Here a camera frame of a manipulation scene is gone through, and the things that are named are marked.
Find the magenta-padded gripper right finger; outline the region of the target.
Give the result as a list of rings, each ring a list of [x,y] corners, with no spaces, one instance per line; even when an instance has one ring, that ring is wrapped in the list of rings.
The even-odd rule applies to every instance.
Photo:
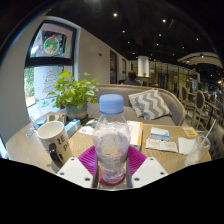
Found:
[[[167,171],[155,157],[146,157],[134,147],[129,147],[126,162],[128,188],[140,188],[167,175]]]

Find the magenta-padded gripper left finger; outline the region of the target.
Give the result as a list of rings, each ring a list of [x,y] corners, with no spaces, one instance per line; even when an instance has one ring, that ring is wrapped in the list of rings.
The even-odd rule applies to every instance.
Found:
[[[79,157],[71,157],[57,175],[84,188],[98,185],[98,162],[95,147],[91,146]]]

